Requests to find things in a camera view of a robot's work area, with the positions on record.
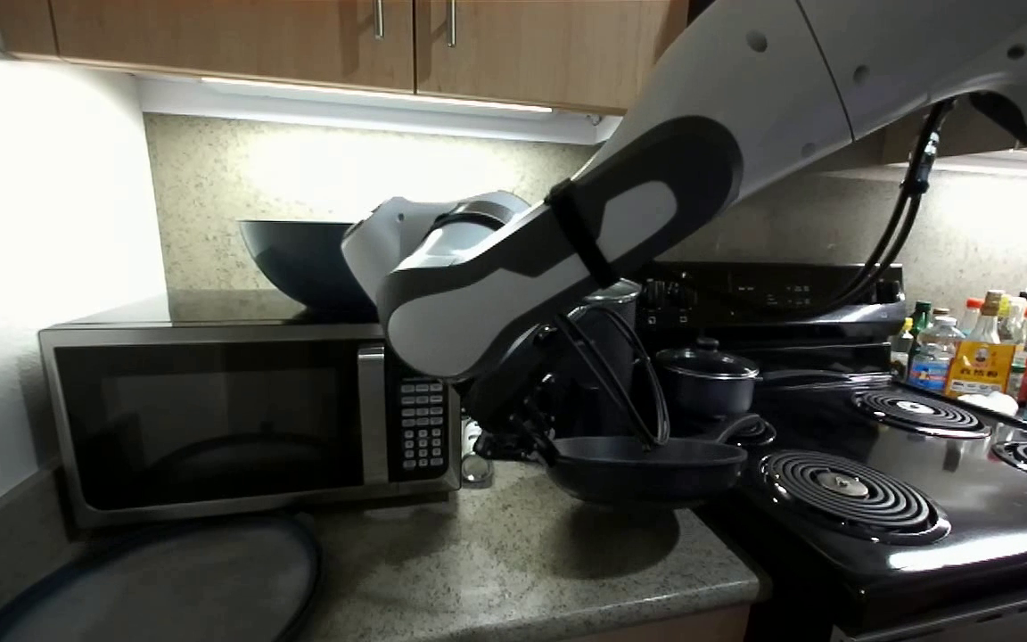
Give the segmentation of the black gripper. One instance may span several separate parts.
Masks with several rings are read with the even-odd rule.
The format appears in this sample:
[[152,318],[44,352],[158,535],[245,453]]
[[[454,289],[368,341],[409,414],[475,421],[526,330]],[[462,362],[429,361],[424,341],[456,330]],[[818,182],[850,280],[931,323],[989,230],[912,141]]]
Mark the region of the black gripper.
[[490,459],[553,459],[553,428],[572,389],[574,358],[560,327],[532,327],[505,358],[462,384],[466,417],[482,428]]

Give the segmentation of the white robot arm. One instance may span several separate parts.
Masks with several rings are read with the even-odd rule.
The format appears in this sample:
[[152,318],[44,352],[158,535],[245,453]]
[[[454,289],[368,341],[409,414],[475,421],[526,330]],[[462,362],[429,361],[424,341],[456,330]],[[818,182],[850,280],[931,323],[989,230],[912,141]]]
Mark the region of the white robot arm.
[[386,200],[347,228],[343,259],[393,352],[485,411],[555,368],[541,330],[588,292],[950,101],[1027,146],[1027,0],[713,0],[541,200],[500,216]]

